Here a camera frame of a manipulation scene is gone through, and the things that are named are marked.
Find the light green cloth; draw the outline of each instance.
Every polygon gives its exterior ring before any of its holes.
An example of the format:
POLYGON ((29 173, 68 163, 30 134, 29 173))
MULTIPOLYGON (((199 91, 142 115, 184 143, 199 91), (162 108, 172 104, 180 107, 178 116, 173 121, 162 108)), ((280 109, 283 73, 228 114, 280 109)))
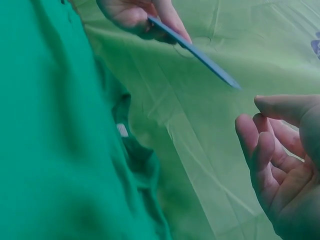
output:
POLYGON ((1 0, 0 19, 0 239, 170 240, 158 159, 122 141, 130 102, 71 5, 1 0))
POLYGON ((161 159, 161 202, 173 237, 278 239, 252 190, 234 120, 257 111, 257 94, 320 93, 311 45, 320 1, 173 0, 194 44, 242 91, 179 46, 117 29, 94 0, 75 2, 95 52, 132 94, 132 130, 161 159))

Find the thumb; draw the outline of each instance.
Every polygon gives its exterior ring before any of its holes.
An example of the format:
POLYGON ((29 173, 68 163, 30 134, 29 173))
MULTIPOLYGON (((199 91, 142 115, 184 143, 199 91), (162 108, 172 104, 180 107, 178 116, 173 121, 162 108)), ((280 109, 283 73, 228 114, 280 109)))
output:
POLYGON ((148 14, 141 7, 128 7, 110 0, 96 0, 96 3, 104 16, 124 31, 140 35, 151 27, 148 14))
POLYGON ((256 96, 254 103, 265 117, 284 120, 299 128, 304 115, 320 104, 320 95, 256 96))
POLYGON ((163 24, 180 34, 189 43, 192 42, 171 0, 153 0, 153 5, 163 24))
POLYGON ((320 169, 320 95, 256 96, 254 102, 265 117, 299 128, 305 152, 320 169))

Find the palm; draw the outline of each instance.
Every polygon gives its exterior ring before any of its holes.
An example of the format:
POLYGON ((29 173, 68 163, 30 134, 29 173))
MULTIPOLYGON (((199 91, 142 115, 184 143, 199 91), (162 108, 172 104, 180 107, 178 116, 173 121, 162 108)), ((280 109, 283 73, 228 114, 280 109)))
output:
POLYGON ((259 201, 264 203, 263 207, 267 216, 274 223, 280 235, 284 231, 290 231, 287 228, 293 225, 291 222, 293 219, 300 218, 300 209, 305 209, 308 194, 319 185, 316 168, 308 163, 308 165, 300 164, 298 161, 300 160, 292 156, 285 157, 283 163, 296 162, 298 164, 287 169, 282 169, 280 166, 274 167, 272 171, 274 189, 266 188, 258 196, 259 201), (272 196, 272 200, 267 205, 264 196, 269 196, 269 198, 272 196))
POLYGON ((239 117, 236 131, 259 203, 280 236, 290 232, 288 228, 300 219, 319 184, 318 170, 306 155, 299 133, 261 114, 253 119, 239 117), (285 148, 304 162, 288 155, 285 148))

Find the green shirt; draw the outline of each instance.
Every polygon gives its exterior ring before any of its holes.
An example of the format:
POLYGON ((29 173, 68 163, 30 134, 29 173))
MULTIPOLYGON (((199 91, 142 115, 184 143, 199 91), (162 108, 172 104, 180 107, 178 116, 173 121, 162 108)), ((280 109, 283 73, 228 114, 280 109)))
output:
POLYGON ((0 239, 170 239, 157 158, 62 2, 0 1, 0 239))

